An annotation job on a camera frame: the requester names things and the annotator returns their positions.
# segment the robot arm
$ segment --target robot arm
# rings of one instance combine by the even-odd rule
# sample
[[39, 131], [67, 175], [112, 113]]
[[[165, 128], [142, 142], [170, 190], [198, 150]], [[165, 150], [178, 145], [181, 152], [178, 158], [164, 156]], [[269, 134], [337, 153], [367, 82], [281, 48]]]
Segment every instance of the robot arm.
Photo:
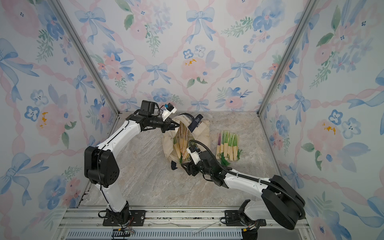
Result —
[[[201, 145], [206, 151], [200, 151], [193, 144]], [[196, 140], [189, 141], [187, 152], [192, 161], [183, 163], [182, 167], [188, 175], [201, 172], [218, 186], [242, 190], [263, 200], [246, 200], [242, 204], [238, 211], [242, 224], [250, 226], [258, 219], [274, 219], [292, 230], [296, 222], [305, 217], [305, 201], [282, 177], [259, 178], [222, 166], [210, 149]]]
[[96, 147], [87, 147], [84, 152], [85, 177], [100, 188], [108, 203], [107, 214], [112, 215], [121, 225], [130, 220], [130, 214], [129, 204], [116, 183], [120, 170], [115, 157], [141, 131], [160, 128], [164, 133], [179, 126], [178, 123], [168, 119], [169, 115], [176, 112], [172, 104], [165, 105], [161, 116], [153, 115], [155, 106], [160, 113], [157, 103], [143, 101], [141, 109], [131, 114], [115, 133]]

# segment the black cable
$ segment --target black cable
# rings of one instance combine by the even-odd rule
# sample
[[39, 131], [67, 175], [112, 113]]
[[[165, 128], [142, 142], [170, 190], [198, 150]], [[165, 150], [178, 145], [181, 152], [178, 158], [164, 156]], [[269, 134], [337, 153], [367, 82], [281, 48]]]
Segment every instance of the black cable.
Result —
[[[191, 142], [197, 143], [197, 144], [201, 145], [202, 147], [204, 147], [204, 148], [209, 152], [209, 154], [212, 156], [212, 158], [215, 159], [215, 160], [217, 161], [216, 156], [212, 153], [212, 151], [211, 151], [205, 144], [203, 144], [202, 142], [199, 142], [199, 141], [197, 141], [197, 140], [192, 139], [192, 140], [189, 140], [189, 142], [188, 142], [188, 144], [189, 144], [190, 146], [192, 145]], [[284, 189], [282, 189], [282, 188], [280, 188], [280, 187], [274, 185], [273, 183], [270, 183], [270, 182], [267, 182], [267, 181], [264, 181], [264, 180], [260, 180], [260, 179], [257, 179], [257, 178], [254, 178], [254, 177], [250, 177], [250, 176], [246, 176], [246, 175], [243, 175], [243, 174], [236, 174], [236, 173], [234, 173], [234, 172], [229, 171], [229, 170], [226, 169], [225, 167], [223, 167], [219, 162], [217, 162], [217, 163], [218, 163], [218, 165], [219, 165], [224, 171], [226, 171], [226, 172], [229, 173], [229, 174], [235, 175], [235, 176], [237, 176], [237, 177], [242, 177], [242, 178], [245, 178], [245, 179], [248, 179], [248, 180], [251, 180], [251, 181], [259, 182], [259, 183], [261, 183], [261, 184], [265, 184], [265, 185], [267, 185], [267, 186], [270, 186], [270, 187], [272, 187], [272, 188], [278, 190], [278, 191], [281, 192], [282, 194], [286, 195], [289, 199], [291, 199], [291, 200], [296, 204], [296, 206], [299, 208], [299, 210], [300, 210], [300, 216], [299, 216], [299, 219], [303, 219], [303, 218], [305, 218], [305, 211], [304, 211], [304, 208], [303, 208], [303, 207], [304, 207], [304, 206], [303, 206], [303, 203], [297, 201], [294, 197], [292, 197], [292, 196], [291, 196], [289, 193], [287, 193]]]
[[203, 174], [203, 178], [204, 178], [206, 181], [208, 181], [208, 182], [213, 182], [212, 180], [206, 179], [205, 176], [204, 176], [204, 174]]

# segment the marble floor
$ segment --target marble floor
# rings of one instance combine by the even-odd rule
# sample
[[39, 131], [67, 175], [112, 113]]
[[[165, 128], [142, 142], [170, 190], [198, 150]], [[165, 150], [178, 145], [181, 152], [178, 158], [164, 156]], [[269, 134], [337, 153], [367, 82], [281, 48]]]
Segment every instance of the marble floor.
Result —
[[[268, 141], [255, 112], [199, 112], [210, 121], [211, 150], [216, 152], [217, 134], [229, 130], [239, 134], [244, 154], [230, 167], [257, 177], [276, 174]], [[123, 113], [119, 128], [130, 113]], [[141, 132], [116, 157], [120, 167], [118, 183], [130, 205], [240, 206], [256, 197], [236, 189], [218, 187], [201, 174], [188, 176], [182, 168], [172, 170], [165, 158], [160, 130]], [[95, 185], [81, 205], [106, 205]]]

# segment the green tassel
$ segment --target green tassel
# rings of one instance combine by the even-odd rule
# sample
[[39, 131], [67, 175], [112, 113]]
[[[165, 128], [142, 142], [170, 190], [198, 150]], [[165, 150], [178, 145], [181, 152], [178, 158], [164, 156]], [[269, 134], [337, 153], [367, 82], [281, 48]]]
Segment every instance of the green tassel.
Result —
[[220, 159], [221, 159], [221, 165], [223, 165], [223, 166], [229, 166], [230, 165], [230, 163], [225, 159], [223, 152], [220, 154]]
[[242, 149], [238, 149], [237, 150], [237, 160], [240, 160], [240, 155], [243, 154], [243, 150]]

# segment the blue flower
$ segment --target blue flower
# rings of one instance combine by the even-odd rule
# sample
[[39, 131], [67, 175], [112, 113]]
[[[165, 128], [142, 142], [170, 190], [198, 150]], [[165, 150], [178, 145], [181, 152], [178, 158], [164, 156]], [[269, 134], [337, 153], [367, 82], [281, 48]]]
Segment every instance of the blue flower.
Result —
[[53, 13], [51, 7], [46, 1], [36, 4], [38, 18], [43, 26], [46, 27], [49, 35], [54, 39], [58, 39], [64, 35], [64, 29], [61, 27], [57, 17]]
[[342, 112], [338, 112], [336, 109], [334, 109], [331, 113], [331, 115], [328, 117], [328, 119], [335, 125], [341, 124], [341, 118], [343, 117]]
[[324, 220], [328, 224], [329, 228], [331, 229], [333, 235], [335, 235], [336, 240], [342, 240], [342, 237], [345, 237], [348, 240], [351, 240], [351, 234], [349, 231], [342, 225], [339, 224], [340, 222], [340, 216], [338, 212], [331, 211], [331, 210], [324, 210], [323, 212]]
[[364, 46], [361, 46], [361, 56], [365, 56], [368, 51], [371, 51], [373, 49], [373, 47], [371, 46], [372, 40], [373, 38], [370, 38]]
[[163, 30], [165, 30], [165, 27], [164, 27], [164, 23], [163, 21], [160, 19], [160, 21], [158, 19], [156, 19], [156, 24], [154, 25], [154, 27], [156, 28], [155, 32], [156, 33], [161, 33], [163, 34]]
[[284, 7], [281, 0], [270, 0], [265, 1], [265, 3], [268, 6], [263, 10], [262, 6], [257, 7], [255, 10], [256, 17], [252, 23], [254, 30], [261, 30], [264, 27], [268, 31], [271, 27], [277, 26], [284, 18]]
[[354, 118], [348, 119], [348, 122], [343, 122], [341, 127], [344, 129], [343, 136], [346, 139], [350, 139], [353, 135], [359, 135], [361, 133], [361, 123]]
[[152, 91], [153, 100], [156, 102], [166, 102], [170, 100], [170, 92], [165, 88], [155, 88]]
[[31, 93], [31, 99], [35, 101], [36, 106], [46, 105], [48, 103], [48, 97], [44, 96], [43, 90], [34, 90]]
[[288, 137], [290, 124], [289, 124], [289, 120], [285, 115], [280, 115], [279, 120], [276, 121], [276, 128], [279, 131], [280, 136]]
[[115, 60], [120, 62], [120, 56], [118, 54], [122, 53], [121, 48], [115, 48], [111, 42], [108, 42], [108, 44], [103, 43], [104, 50], [108, 57], [111, 57], [113, 54], [115, 56]]
[[48, 180], [38, 196], [39, 208], [54, 209], [60, 202], [60, 196], [65, 193], [66, 185], [67, 179], [64, 175], [57, 175]]
[[303, 188], [304, 182], [301, 178], [299, 178], [299, 175], [296, 172], [296, 166], [292, 162], [289, 164], [289, 169], [292, 172], [289, 175], [287, 175], [283, 170], [282, 172], [283, 172], [283, 175], [286, 176], [289, 180], [294, 178], [294, 180], [292, 181], [293, 189], [295, 189], [295, 186], [297, 186], [298, 189]]
[[[360, 218], [360, 220], [369, 227], [379, 228], [384, 224], [384, 201], [375, 196], [370, 197], [367, 200], [368, 206], [378, 215], [372, 217], [362, 217], [345, 203], [341, 203], [344, 206], [343, 211]], [[379, 233], [377, 240], [381, 240], [384, 237], [384, 230]]]
[[200, 58], [204, 57], [204, 51], [205, 51], [205, 48], [203, 47], [203, 45], [196, 45], [195, 46], [195, 51], [194, 53], [199, 56]]
[[352, 70], [352, 71], [356, 70], [355, 63], [360, 62], [360, 60], [361, 60], [361, 58], [359, 58], [359, 52], [355, 52], [351, 61], [349, 62], [347, 72], [349, 72], [350, 70]]
[[169, 29], [173, 24], [169, 21], [170, 20], [170, 17], [167, 17], [165, 15], [163, 15], [163, 20], [164, 20], [164, 24], [167, 26], [167, 28]]
[[345, 69], [344, 64], [348, 64], [348, 63], [349, 63], [349, 56], [347, 57], [347, 53], [345, 53], [342, 58], [341, 57], [338, 58], [338, 63], [334, 63], [332, 67], [337, 68], [336, 72], [338, 73], [340, 69], [344, 70]]
[[24, 117], [31, 119], [32, 121], [36, 122], [39, 114], [40, 114], [40, 110], [38, 107], [33, 108], [32, 106], [28, 106], [26, 108], [26, 112], [24, 113]]
[[191, 49], [188, 49], [187, 51], [183, 51], [183, 54], [184, 54], [185, 59], [193, 57], [193, 53], [192, 53]]

